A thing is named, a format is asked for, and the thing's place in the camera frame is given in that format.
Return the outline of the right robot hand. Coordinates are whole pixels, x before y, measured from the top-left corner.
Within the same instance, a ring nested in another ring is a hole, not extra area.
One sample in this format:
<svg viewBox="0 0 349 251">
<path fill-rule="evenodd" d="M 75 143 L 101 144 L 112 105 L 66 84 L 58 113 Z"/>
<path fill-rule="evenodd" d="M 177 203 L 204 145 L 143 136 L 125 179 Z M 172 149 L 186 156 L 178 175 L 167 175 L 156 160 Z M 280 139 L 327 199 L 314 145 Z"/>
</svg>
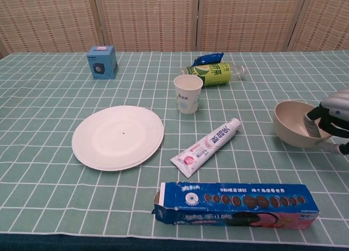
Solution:
<svg viewBox="0 0 349 251">
<path fill-rule="evenodd" d="M 324 98 L 307 112 L 303 122 L 310 137 L 320 138 L 320 131 L 332 136 L 348 138 L 348 88 Z"/>
</svg>

